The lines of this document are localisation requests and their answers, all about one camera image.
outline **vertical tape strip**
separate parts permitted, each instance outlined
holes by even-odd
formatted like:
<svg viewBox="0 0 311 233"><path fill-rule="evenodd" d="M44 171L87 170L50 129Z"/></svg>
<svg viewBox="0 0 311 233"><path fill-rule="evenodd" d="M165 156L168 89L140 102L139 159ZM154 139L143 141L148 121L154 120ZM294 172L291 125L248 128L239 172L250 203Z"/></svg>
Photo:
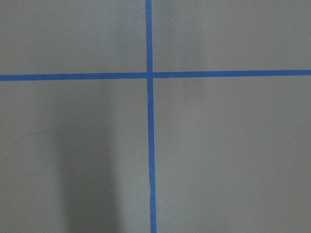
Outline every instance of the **vertical tape strip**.
<svg viewBox="0 0 311 233"><path fill-rule="evenodd" d="M150 182L150 232L156 233L156 170L155 170L155 127L154 127L154 80L152 51L152 3L146 0L146 58L148 93L148 145Z"/></svg>

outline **blue tape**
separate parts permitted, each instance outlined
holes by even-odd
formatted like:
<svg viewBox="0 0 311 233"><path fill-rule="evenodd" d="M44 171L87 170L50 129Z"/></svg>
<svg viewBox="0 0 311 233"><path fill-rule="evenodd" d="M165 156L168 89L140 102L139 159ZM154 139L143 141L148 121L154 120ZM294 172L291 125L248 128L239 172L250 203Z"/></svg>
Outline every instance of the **blue tape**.
<svg viewBox="0 0 311 233"><path fill-rule="evenodd" d="M153 72L151 0L146 0L146 55L147 55L147 72Z"/></svg>
<svg viewBox="0 0 311 233"><path fill-rule="evenodd" d="M148 93L148 146L149 146L149 182L150 182L150 231L156 233L156 169L155 169L155 127L153 79L147 79Z"/></svg>
<svg viewBox="0 0 311 233"><path fill-rule="evenodd" d="M246 77L246 76L302 76L311 75L305 70L236 70L236 71L189 71L189 72L154 72L153 78L208 78L208 77Z"/></svg>
<svg viewBox="0 0 311 233"><path fill-rule="evenodd" d="M0 75L0 81L39 80L92 80L92 79L145 79L146 73L99 73L99 74L22 74Z"/></svg>
<svg viewBox="0 0 311 233"><path fill-rule="evenodd" d="M94 73L94 74L21 74L0 75L0 81L39 80L92 80L92 79L164 79L164 78L210 78L210 77L260 77L304 76L310 69L293 70L237 70L237 71L188 71L188 72L139 72L139 73Z"/></svg>
<svg viewBox="0 0 311 233"><path fill-rule="evenodd" d="M146 0L146 57L147 57L146 77L147 77L147 94L148 94L150 232L156 233L156 169L155 169L154 80L153 80L151 0Z"/></svg>

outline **gray floor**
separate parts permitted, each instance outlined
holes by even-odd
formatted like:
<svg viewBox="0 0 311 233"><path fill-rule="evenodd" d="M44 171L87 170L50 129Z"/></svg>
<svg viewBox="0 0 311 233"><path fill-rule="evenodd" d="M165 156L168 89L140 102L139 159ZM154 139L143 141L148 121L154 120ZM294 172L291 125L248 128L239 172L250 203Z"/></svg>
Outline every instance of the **gray floor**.
<svg viewBox="0 0 311 233"><path fill-rule="evenodd" d="M153 0L155 71L310 69L311 1Z"/></svg>
<svg viewBox="0 0 311 233"><path fill-rule="evenodd" d="M307 0L153 0L154 71L311 69ZM0 75L145 72L144 0L0 1ZM311 232L311 77L154 80L159 233ZM0 232L147 233L146 80L0 82Z"/></svg>
<svg viewBox="0 0 311 233"><path fill-rule="evenodd" d="M144 0L1 0L0 15L0 74L146 70Z"/></svg>
<svg viewBox="0 0 311 233"><path fill-rule="evenodd" d="M0 83L0 232L148 232L145 87Z"/></svg>
<svg viewBox="0 0 311 233"><path fill-rule="evenodd" d="M309 233L311 77L155 80L158 232Z"/></svg>

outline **blue painter's tape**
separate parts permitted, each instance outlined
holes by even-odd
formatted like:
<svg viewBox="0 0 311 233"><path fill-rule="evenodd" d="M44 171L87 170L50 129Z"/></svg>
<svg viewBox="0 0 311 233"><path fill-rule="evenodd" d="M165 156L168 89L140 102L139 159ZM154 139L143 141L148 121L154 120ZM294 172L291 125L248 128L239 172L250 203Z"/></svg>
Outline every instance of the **blue painter's tape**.
<svg viewBox="0 0 311 233"><path fill-rule="evenodd" d="M146 0L146 57L147 57L146 77L147 77L147 94L148 94L150 232L156 233L156 169L155 169L154 80L153 80L151 0Z"/></svg>
<svg viewBox="0 0 311 233"><path fill-rule="evenodd" d="M189 71L189 72L154 72L153 78L208 78L208 77L246 77L246 76L302 76L311 75L305 70L236 70L236 71Z"/></svg>
<svg viewBox="0 0 311 233"><path fill-rule="evenodd" d="M156 169L155 169L155 126L154 126L154 84L147 79L148 93L148 145L150 182L150 231L156 233Z"/></svg>
<svg viewBox="0 0 311 233"><path fill-rule="evenodd" d="M146 53L147 53L147 72L153 72L151 0L146 0Z"/></svg>
<svg viewBox="0 0 311 233"><path fill-rule="evenodd" d="M0 75L0 81L145 79L145 78L146 78L146 73Z"/></svg>
<svg viewBox="0 0 311 233"><path fill-rule="evenodd" d="M305 76L303 70L239 70L239 71L189 71L189 72L140 72L140 73L94 73L94 74L21 74L0 75L0 81L39 80L92 80L92 79L164 79L164 78L210 78L210 77L260 77L260 76Z"/></svg>

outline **gray surface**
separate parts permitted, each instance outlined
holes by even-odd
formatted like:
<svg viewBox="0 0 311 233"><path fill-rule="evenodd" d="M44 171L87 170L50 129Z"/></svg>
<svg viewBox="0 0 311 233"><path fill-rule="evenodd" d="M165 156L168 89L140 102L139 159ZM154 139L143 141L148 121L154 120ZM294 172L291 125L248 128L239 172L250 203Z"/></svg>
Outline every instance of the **gray surface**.
<svg viewBox="0 0 311 233"><path fill-rule="evenodd" d="M310 69L309 0L153 0L155 71Z"/></svg>
<svg viewBox="0 0 311 233"><path fill-rule="evenodd" d="M144 0L1 0L0 74L144 72L145 27Z"/></svg>
<svg viewBox="0 0 311 233"><path fill-rule="evenodd" d="M149 232L145 88L1 82L0 232Z"/></svg>
<svg viewBox="0 0 311 233"><path fill-rule="evenodd" d="M310 76L155 80L158 232L311 232L310 90Z"/></svg>

